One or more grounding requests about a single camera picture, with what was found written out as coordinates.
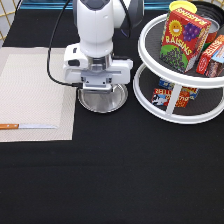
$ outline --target metal bowl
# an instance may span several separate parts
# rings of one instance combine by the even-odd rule
[[[113,91],[106,93],[88,93],[78,91],[80,103],[88,110],[97,113],[108,113],[119,109],[127,100],[128,91],[125,85],[113,85]]]

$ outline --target raisin box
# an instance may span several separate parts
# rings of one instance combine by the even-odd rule
[[[159,86],[165,88],[165,89],[169,89],[169,90],[173,90],[174,88],[174,83],[171,83],[163,78],[160,78],[159,80]],[[191,100],[194,100],[197,95],[198,95],[198,92],[199,92],[199,89],[198,88],[191,88],[191,87],[185,87],[183,86],[181,91],[187,91],[190,93],[190,99]]]
[[[172,90],[154,89],[152,96],[152,104],[156,106],[168,106],[171,98]],[[176,107],[186,107],[189,101],[189,92],[181,91],[176,102]]]
[[[160,58],[181,73],[190,70],[198,59],[211,22],[178,8],[170,13]]]
[[[202,53],[198,66],[197,72],[204,75],[208,74],[207,68],[212,56],[224,45],[224,35],[219,35],[214,42]]]

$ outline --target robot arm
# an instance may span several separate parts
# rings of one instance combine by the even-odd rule
[[[135,15],[131,14],[135,26],[143,17],[143,0],[125,3],[131,12],[135,11]],[[66,48],[65,80],[82,82],[88,91],[109,92],[111,84],[128,84],[133,62],[112,60],[114,28],[125,29],[128,24],[120,0],[75,0],[73,8],[80,43]]]

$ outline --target cardboard box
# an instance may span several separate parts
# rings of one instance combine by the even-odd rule
[[[224,35],[219,35],[215,41],[202,53],[197,66],[197,73],[206,74],[212,56],[224,45]]]
[[[171,82],[169,82],[169,81],[167,81],[165,79],[160,78],[160,80],[159,80],[159,86],[164,87],[165,89],[173,90],[174,85],[175,85],[174,83],[171,83]],[[192,88],[192,87],[185,87],[185,86],[183,86],[181,91],[189,92],[190,99],[194,100],[197,97],[197,95],[198,95],[199,89],[198,88]]]
[[[160,58],[179,72],[187,72],[199,57],[210,26],[210,21],[186,9],[172,11]]]
[[[156,106],[168,106],[172,90],[154,89],[152,96],[152,104]],[[176,102],[176,107],[186,107],[190,99],[189,92],[180,92],[179,98]]]
[[[206,76],[208,76],[209,78],[219,76],[224,69],[223,65],[224,65],[224,45],[212,56],[212,59],[206,71]]]

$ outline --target black table surface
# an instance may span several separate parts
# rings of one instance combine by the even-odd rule
[[[137,43],[114,35],[114,53],[141,65]],[[4,47],[48,47],[57,10],[19,10]],[[72,11],[53,47],[79,42]],[[0,143],[1,224],[224,223],[224,113],[197,125],[163,121],[129,97],[118,111],[76,102],[72,141]]]

